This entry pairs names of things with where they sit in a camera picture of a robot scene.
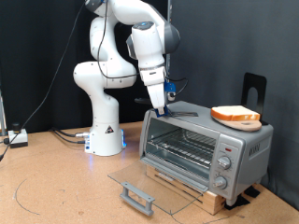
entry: bread slice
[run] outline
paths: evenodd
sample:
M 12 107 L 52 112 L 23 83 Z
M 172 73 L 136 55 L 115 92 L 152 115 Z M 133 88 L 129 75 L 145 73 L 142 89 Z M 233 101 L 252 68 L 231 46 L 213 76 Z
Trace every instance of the bread slice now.
M 260 114 L 245 108 L 242 105 L 218 106 L 211 109 L 211 116 L 215 119 L 239 121 L 259 120 Z

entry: oven control panel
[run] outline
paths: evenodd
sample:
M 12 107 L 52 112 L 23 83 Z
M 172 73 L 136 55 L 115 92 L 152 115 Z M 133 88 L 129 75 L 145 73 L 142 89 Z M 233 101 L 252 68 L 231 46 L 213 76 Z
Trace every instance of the oven control panel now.
M 230 144 L 229 141 L 225 141 L 224 139 L 224 141 L 221 140 L 222 139 L 220 139 L 218 147 L 215 148 L 215 155 L 209 178 L 210 188 L 213 189 L 213 192 L 218 193 L 225 198 L 232 198 L 233 184 L 236 179 L 238 158 L 242 144 L 240 144 L 240 147 L 237 147 L 238 143 Z

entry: cable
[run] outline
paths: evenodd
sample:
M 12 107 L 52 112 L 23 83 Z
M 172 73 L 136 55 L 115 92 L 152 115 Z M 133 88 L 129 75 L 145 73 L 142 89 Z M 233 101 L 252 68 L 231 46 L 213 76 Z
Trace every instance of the cable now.
M 61 130 L 55 128 L 55 127 L 52 127 L 49 131 L 56 131 L 56 132 L 61 133 L 61 134 L 65 135 L 65 136 L 67 136 L 67 137 L 76 137 L 75 134 L 72 134 L 72 133 L 64 133 L 63 131 L 61 131 Z
M 136 73 L 134 75 L 130 75 L 130 76 L 125 76 L 125 77 L 108 77 L 104 74 L 102 68 L 101 68 L 101 65 L 100 65 L 100 49 L 102 47 L 102 44 L 103 44 L 103 41 L 104 41 L 104 38 L 105 38 L 105 34 L 106 34 L 106 28 L 107 28 L 107 10 L 108 10 L 108 0 L 106 0 L 106 13 L 105 13 L 105 26 L 104 26 L 104 32 L 103 32 L 103 37 L 102 37 L 102 40 L 101 40 L 101 43 L 99 45 L 99 49 L 97 50 L 97 64 L 99 65 L 99 69 L 102 73 L 102 75 L 105 77 L 105 78 L 110 78 L 110 79 L 116 79 L 116 78 L 126 78 L 126 77 L 136 77 L 139 75 L 139 73 Z
M 41 102 L 41 104 L 37 107 L 37 109 L 35 110 L 35 112 L 33 112 L 32 115 L 31 115 L 31 116 L 24 122 L 24 124 L 21 126 L 21 130 L 26 126 L 26 124 L 28 123 L 28 121 L 34 116 L 34 114 L 39 110 L 39 108 L 45 103 L 46 99 L 48 98 L 49 93 L 50 93 L 50 90 L 51 90 L 51 88 L 52 88 L 52 86 L 53 86 L 54 80 L 55 80 L 55 78 L 56 78 L 56 76 L 57 76 L 57 73 L 58 73 L 58 71 L 59 71 L 59 69 L 60 69 L 60 66 L 61 66 L 61 64 L 62 64 L 62 61 L 63 61 L 64 56 L 65 56 L 65 54 L 66 54 L 66 51 L 67 51 L 67 48 L 68 48 L 68 46 L 69 46 L 71 37 L 72 37 L 72 35 L 73 35 L 73 33 L 74 33 L 74 30 L 75 30 L 75 28 L 76 28 L 76 24 L 77 24 L 77 20 L 78 20 L 78 15 L 80 14 L 80 12 L 81 12 L 81 10 L 83 9 L 84 5 L 85 5 L 85 0 L 84 0 L 84 2 L 83 2 L 83 4 L 82 4 L 82 6 L 81 6 L 81 8 L 80 8 L 80 10 L 79 10 L 79 12 L 78 12 L 78 14 L 77 14 L 77 16 L 76 16 L 76 19 L 75 19 L 75 22 L 74 22 L 74 26 L 73 26 L 72 32 L 71 32 L 70 36 L 68 37 L 68 41 L 67 41 L 67 44 L 66 44 L 66 47 L 65 47 L 65 50 L 64 50 L 63 57 L 61 58 L 61 60 L 60 60 L 60 62 L 59 62 L 59 64 L 58 64 L 58 67 L 57 67 L 57 69 L 56 69 L 54 78 L 53 78 L 52 82 L 50 83 L 50 87 L 49 87 L 49 89 L 48 89 L 48 92 L 47 92 L 47 94 L 46 94 L 44 100 L 43 100 L 43 101 Z M 14 136 L 14 138 L 13 138 L 13 139 L 11 140 L 11 142 L 8 144 L 8 146 L 7 146 L 6 150 L 4 151 L 4 153 L 3 153 L 2 155 L 0 155 L 0 161 L 4 158 L 4 156 L 5 156 L 6 153 L 7 153 L 8 148 L 10 147 L 10 145 L 12 144 L 12 142 L 16 139 L 16 137 L 17 137 L 20 133 L 21 133 L 21 132 L 17 133 L 17 134 Z
M 189 82 L 189 80 L 186 77 L 181 78 L 181 79 L 172 79 L 172 78 L 169 78 L 169 77 L 166 77 L 166 78 L 169 79 L 170 81 L 176 81 L 176 82 L 186 80 L 185 85 L 178 91 L 178 93 L 176 93 L 176 96 L 178 96 L 183 90 L 185 90 L 185 88 L 187 87 L 188 82 Z
M 61 135 L 59 135 L 56 131 L 53 130 L 54 133 L 56 133 L 59 137 L 61 137 L 62 139 L 64 139 L 66 142 L 69 142 L 69 143 L 75 143 L 75 144 L 85 144 L 85 141 L 77 141 L 77 142 L 73 142 L 73 141 L 70 141 L 66 138 L 63 138 Z

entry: wooden table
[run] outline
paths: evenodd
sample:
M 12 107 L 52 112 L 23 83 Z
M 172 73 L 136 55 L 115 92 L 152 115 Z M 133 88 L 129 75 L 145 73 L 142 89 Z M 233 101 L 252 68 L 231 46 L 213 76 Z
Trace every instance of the wooden table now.
M 152 217 L 121 197 L 122 187 L 108 174 L 139 160 L 142 122 L 121 124 L 128 147 L 119 155 L 86 154 L 83 145 L 53 133 L 29 134 L 29 147 L 9 149 L 0 163 L 2 223 L 299 223 L 298 211 L 259 185 L 250 204 L 212 216 L 191 204 L 172 217 L 153 206 Z M 69 130 L 69 133 L 88 131 Z

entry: oven control knob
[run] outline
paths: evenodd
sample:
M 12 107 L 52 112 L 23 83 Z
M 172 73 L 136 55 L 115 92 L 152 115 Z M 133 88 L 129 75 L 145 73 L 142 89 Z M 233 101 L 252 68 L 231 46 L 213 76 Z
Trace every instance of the oven control knob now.
M 219 189 L 225 189 L 227 185 L 227 181 L 223 176 L 218 176 L 215 179 L 215 182 L 213 184 L 214 187 L 217 187 Z
M 231 161 L 228 159 L 228 157 L 220 157 L 218 159 L 218 164 L 224 169 L 227 170 L 231 167 Z

